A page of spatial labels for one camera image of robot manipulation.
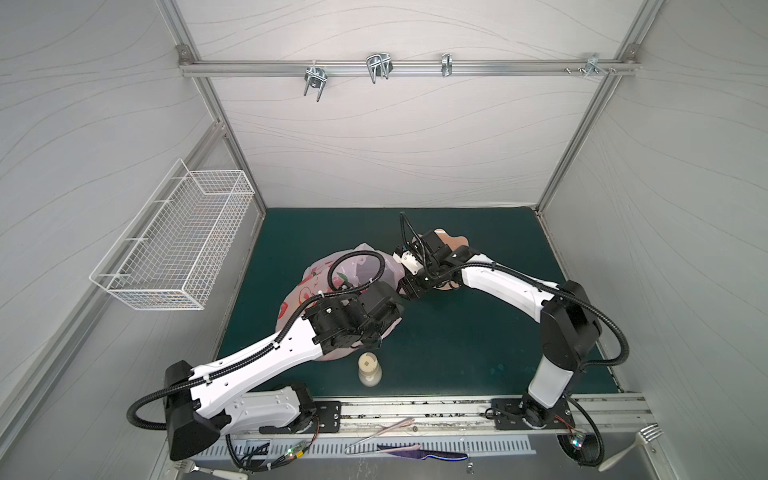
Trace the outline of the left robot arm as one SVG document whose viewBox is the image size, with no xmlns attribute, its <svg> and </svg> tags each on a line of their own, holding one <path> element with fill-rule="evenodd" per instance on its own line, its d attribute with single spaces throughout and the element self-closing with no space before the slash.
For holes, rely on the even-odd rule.
<svg viewBox="0 0 768 480">
<path fill-rule="evenodd" d="M 267 398 L 260 414 L 248 415 L 240 398 L 297 365 L 336 351 L 380 346 L 401 319 L 399 294 L 384 281 L 384 256 L 375 250 L 343 254 L 377 261 L 375 273 L 358 286 L 330 284 L 302 301 L 277 333 L 211 364 L 179 361 L 166 371 L 164 388 L 134 401 L 126 412 L 134 427 L 163 431 L 173 461 L 193 457 L 245 424 L 277 429 L 303 426 L 314 408 L 304 388 Z"/>
</svg>

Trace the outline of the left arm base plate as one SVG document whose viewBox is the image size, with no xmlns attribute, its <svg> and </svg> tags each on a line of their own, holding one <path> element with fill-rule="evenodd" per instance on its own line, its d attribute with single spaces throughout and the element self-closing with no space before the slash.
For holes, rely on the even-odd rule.
<svg viewBox="0 0 768 480">
<path fill-rule="evenodd" d="M 341 407 L 340 401 L 316 401 L 312 410 L 301 413 L 287 426 L 263 426 L 258 429 L 258 432 L 262 435 L 338 433 L 341 424 Z"/>
</svg>

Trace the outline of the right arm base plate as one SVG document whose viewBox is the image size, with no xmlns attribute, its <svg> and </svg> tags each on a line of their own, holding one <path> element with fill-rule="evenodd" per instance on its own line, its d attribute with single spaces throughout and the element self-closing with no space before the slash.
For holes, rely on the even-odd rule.
<svg viewBox="0 0 768 480">
<path fill-rule="evenodd" d="M 496 430 L 571 430 L 574 420 L 570 408 L 561 398 L 552 408 L 523 397 L 494 398 L 484 412 Z"/>
</svg>

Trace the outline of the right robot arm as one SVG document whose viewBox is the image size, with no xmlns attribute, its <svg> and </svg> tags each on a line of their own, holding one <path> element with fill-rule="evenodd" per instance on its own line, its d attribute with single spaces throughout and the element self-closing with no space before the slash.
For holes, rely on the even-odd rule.
<svg viewBox="0 0 768 480">
<path fill-rule="evenodd" d="M 582 374 L 626 362 L 629 342 L 620 327 L 589 300 L 575 281 L 548 282 L 493 261 L 468 245 L 451 246 L 436 230 L 419 234 L 399 215 L 401 246 L 395 251 L 409 299 L 430 290 L 459 286 L 485 292 L 527 314 L 540 328 L 541 360 L 519 403 L 491 413 L 518 419 L 533 430 L 546 428 L 559 407 L 575 406 L 571 392 Z"/>
</svg>

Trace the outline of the pink plastic bag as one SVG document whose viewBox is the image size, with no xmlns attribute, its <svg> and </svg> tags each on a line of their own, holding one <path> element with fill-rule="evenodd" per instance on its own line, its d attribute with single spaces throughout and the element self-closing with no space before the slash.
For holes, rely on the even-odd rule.
<svg viewBox="0 0 768 480">
<path fill-rule="evenodd" d="M 275 331 L 290 327 L 288 333 L 293 334 L 299 322 L 307 322 L 312 327 L 313 343 L 322 349 L 320 361 L 371 349 L 352 346 L 350 302 L 377 281 L 388 283 L 398 293 L 398 281 L 403 277 L 403 266 L 392 255 L 366 243 L 330 254 L 308 267 L 302 281 L 285 297 Z"/>
</svg>

